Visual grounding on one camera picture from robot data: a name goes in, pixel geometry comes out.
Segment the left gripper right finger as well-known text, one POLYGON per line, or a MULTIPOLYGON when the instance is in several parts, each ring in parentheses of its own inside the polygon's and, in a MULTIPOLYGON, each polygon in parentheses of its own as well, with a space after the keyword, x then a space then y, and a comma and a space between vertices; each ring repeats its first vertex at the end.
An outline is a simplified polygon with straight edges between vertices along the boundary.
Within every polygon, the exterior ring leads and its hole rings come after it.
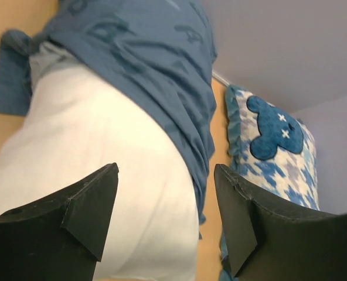
POLYGON ((217 201, 239 280, 347 280, 347 213, 285 200, 218 164, 217 201))

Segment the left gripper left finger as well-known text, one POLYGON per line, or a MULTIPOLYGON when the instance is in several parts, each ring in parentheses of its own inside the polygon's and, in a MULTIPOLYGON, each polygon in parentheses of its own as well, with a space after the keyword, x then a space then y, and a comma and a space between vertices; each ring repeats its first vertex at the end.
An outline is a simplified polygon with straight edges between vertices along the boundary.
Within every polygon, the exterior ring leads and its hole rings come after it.
POLYGON ((0 280, 92 280, 118 186, 107 164, 84 179, 0 215, 0 280))

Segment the white pillow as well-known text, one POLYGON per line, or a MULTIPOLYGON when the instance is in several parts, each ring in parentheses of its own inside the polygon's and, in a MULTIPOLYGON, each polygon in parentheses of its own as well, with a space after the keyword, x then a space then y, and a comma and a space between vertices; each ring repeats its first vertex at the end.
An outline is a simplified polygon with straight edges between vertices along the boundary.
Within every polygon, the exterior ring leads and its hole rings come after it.
POLYGON ((95 279, 194 280, 195 192, 169 136, 65 49, 44 42, 29 62, 29 113, 0 151, 0 214, 116 163, 117 195, 95 279))

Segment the dark blue lettered pillowcase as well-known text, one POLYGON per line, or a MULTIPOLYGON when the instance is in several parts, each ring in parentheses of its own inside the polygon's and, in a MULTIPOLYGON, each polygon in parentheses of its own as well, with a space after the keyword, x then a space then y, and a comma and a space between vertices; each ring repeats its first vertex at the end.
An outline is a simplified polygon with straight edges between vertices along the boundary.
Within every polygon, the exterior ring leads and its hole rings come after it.
POLYGON ((49 42, 73 55, 143 109, 169 136, 192 178, 199 226, 216 109, 212 28, 198 1, 61 1, 36 35, 0 41, 0 113, 29 113, 30 58, 49 42))

